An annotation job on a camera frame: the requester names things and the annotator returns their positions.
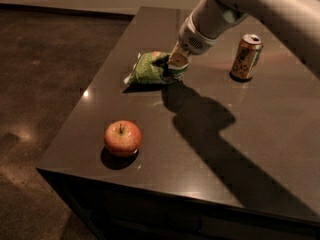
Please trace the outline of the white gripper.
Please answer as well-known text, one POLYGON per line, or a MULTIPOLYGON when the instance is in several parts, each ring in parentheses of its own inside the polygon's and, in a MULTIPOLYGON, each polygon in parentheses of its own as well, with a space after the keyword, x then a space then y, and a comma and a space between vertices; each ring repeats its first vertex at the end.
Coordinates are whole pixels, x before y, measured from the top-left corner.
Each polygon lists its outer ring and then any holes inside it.
POLYGON ((215 43, 218 35, 219 31, 211 16, 191 13, 179 30, 178 42, 169 55, 168 65, 173 68, 187 66, 190 56, 205 53, 215 43))

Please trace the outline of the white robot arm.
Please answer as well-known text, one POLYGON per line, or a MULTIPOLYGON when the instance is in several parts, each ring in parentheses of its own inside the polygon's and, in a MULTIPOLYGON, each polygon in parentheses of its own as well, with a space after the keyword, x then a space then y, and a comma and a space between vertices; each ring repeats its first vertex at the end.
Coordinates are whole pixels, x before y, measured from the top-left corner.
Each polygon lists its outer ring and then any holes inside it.
POLYGON ((201 0, 182 24, 168 60, 180 70, 248 15, 259 20, 316 77, 320 77, 319 0, 201 0))

